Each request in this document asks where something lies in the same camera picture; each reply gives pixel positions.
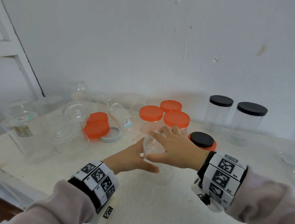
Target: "black lid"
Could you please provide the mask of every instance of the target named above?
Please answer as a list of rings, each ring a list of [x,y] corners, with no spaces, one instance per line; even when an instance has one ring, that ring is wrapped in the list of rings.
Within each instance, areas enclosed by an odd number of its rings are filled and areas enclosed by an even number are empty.
[[[251,102],[240,102],[237,109],[245,114],[257,117],[265,116],[268,111],[264,106]]]
[[[234,103],[231,98],[220,95],[210,96],[209,102],[220,107],[231,107]]]
[[[202,148],[209,148],[209,147],[213,146],[213,144],[214,144],[214,139],[210,135],[203,133],[203,132],[191,133],[190,140],[196,146],[199,146]]]

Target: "white table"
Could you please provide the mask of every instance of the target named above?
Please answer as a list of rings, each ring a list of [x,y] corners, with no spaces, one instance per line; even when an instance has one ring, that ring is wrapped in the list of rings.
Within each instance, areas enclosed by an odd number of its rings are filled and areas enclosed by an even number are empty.
[[[188,133],[203,131],[203,125],[191,123]],[[278,182],[291,184],[288,170],[274,158],[274,154],[294,150],[293,142],[286,139],[254,135],[248,147],[230,144],[222,135],[211,136],[217,142],[217,150],[241,158],[258,173],[269,176]],[[134,144],[144,134],[137,131],[123,133],[121,139],[114,143],[99,142],[85,151],[74,161],[63,161],[58,154],[35,164],[26,164],[16,145],[7,134],[0,136],[0,168],[21,179],[23,182],[51,194],[54,184],[70,175],[93,159],[102,160]],[[175,168],[175,178],[165,187],[154,186],[145,180],[140,170],[118,174],[120,187],[116,192],[119,203],[108,223],[238,223],[225,213],[211,212],[191,191],[191,183],[196,172],[189,169]]]

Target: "hand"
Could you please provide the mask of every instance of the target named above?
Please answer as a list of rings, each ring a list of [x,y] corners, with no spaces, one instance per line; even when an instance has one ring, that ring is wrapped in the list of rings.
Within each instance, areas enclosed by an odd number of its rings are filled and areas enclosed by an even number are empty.
[[[140,156],[143,152],[143,140],[144,138],[134,145],[104,159],[103,162],[114,172],[115,175],[120,172],[136,169],[158,173],[159,168],[157,166],[143,161],[143,158]]]
[[[149,135],[156,139],[166,150],[160,154],[147,154],[145,158],[151,162],[164,163],[179,168],[190,168],[198,171],[202,162],[207,158],[209,151],[200,149],[188,138],[184,137],[177,126],[169,128],[161,127],[166,137],[149,132]]]

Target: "doorframe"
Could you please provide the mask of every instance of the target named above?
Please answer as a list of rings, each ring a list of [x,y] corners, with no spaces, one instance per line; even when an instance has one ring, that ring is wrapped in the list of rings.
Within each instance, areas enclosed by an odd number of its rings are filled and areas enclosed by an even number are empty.
[[[34,100],[42,99],[44,97],[42,89],[15,33],[2,0],[0,0],[0,38],[2,39],[0,40],[0,57],[13,56],[32,92]]]

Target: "gray sleeve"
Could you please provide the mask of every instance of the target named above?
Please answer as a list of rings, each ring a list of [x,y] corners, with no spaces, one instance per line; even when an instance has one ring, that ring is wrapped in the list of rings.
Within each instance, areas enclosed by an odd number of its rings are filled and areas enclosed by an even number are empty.
[[[248,167],[231,207],[225,212],[248,224],[291,224],[295,222],[295,192]]]
[[[81,224],[90,222],[95,208],[90,198],[81,190],[61,180],[53,194],[36,201],[24,212],[16,215],[11,224]]]

